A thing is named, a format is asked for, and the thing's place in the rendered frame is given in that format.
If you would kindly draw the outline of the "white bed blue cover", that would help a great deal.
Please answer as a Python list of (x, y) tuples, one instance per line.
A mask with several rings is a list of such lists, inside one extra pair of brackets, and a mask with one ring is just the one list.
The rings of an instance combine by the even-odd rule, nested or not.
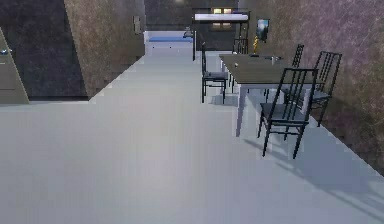
[(148, 56), (191, 56), (193, 39), (183, 31), (145, 31), (145, 54)]

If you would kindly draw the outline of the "black loft bed white mattress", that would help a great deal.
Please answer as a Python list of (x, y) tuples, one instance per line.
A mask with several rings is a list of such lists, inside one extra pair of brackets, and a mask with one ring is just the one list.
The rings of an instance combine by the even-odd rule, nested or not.
[(200, 24), (238, 24), (240, 27), (240, 33), (238, 39), (242, 39), (241, 27), (245, 27), (245, 38), (249, 33), (249, 10), (245, 8), (221, 8), (221, 13), (216, 13), (215, 8), (193, 8), (192, 9), (192, 39), (193, 39), (193, 53), (192, 59), (196, 59), (197, 50), (197, 30), (196, 27)]

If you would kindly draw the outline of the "black slat-back chair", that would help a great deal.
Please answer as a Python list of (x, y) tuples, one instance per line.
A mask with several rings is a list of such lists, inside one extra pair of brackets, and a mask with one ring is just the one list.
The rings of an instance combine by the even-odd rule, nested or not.
[(236, 54), (247, 54), (248, 40), (246, 38), (235, 38), (233, 41), (232, 52)]
[(201, 102), (205, 101), (207, 96), (207, 88), (219, 88), (222, 94), (222, 103), (225, 103), (226, 86), (229, 74), (227, 72), (210, 72), (207, 70), (207, 56), (205, 42), (201, 45), (201, 66), (202, 66), (202, 98)]
[[(297, 48), (296, 48), (296, 51), (295, 51), (295, 55), (293, 57), (293, 61), (292, 61), (292, 67), (295, 67), (295, 68), (298, 68), (299, 65), (300, 65), (300, 61), (301, 61), (301, 57), (302, 57), (302, 53), (303, 53), (303, 50), (304, 50), (304, 44), (298, 44), (297, 45)], [(264, 90), (264, 96), (266, 97), (266, 102), (268, 100), (268, 97), (269, 97), (269, 89), (266, 89)]]
[[(318, 70), (317, 84), (314, 89), (312, 103), (309, 111), (314, 109), (321, 110), (320, 118), (318, 119), (317, 123), (318, 126), (320, 126), (325, 114), (325, 110), (330, 99), (332, 98), (341, 58), (341, 53), (321, 51), (316, 59), (314, 68)], [(282, 89), (282, 92), (284, 93), (283, 103), (288, 104), (291, 101), (294, 101), (297, 103), (299, 108), (302, 108), (304, 105), (306, 90), (304, 88), (300, 88), (300, 86), (296, 84), (297, 81), (300, 81), (298, 72), (295, 73), (293, 86)]]
[(296, 135), (293, 151), (296, 158), (313, 103), (318, 70), (315, 68), (285, 68), (276, 87), (272, 103), (261, 103), (260, 122), (257, 137), (265, 126), (266, 134), (262, 156), (266, 155), (271, 134)]

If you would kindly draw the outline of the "grey dining table white legs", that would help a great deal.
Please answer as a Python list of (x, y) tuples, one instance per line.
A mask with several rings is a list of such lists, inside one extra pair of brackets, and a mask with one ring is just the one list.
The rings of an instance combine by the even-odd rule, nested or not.
[(291, 70), (299, 72), (299, 68), (289, 67), (284, 61), (271, 64), (271, 60), (264, 57), (250, 57), (244, 54), (220, 54), (222, 70), (227, 69), (238, 84), (238, 106), (235, 136), (239, 137), (242, 128), (243, 112), (245, 108), (245, 98), (249, 89), (279, 89), (279, 85), (284, 88), (289, 86), (287, 81), (281, 82), (285, 71)]

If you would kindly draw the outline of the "olive room door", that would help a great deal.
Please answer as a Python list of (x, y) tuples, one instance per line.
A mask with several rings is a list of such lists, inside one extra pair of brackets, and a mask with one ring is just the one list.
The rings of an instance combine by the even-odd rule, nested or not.
[[(0, 28), (0, 50), (10, 49)], [(28, 104), (29, 99), (12, 57), (0, 55), (0, 104)]]

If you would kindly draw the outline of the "framed blue wall picture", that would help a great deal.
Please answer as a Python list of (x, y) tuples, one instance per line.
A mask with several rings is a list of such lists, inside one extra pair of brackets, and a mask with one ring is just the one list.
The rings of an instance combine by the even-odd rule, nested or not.
[(256, 34), (260, 41), (266, 42), (269, 30), (269, 19), (258, 19)]

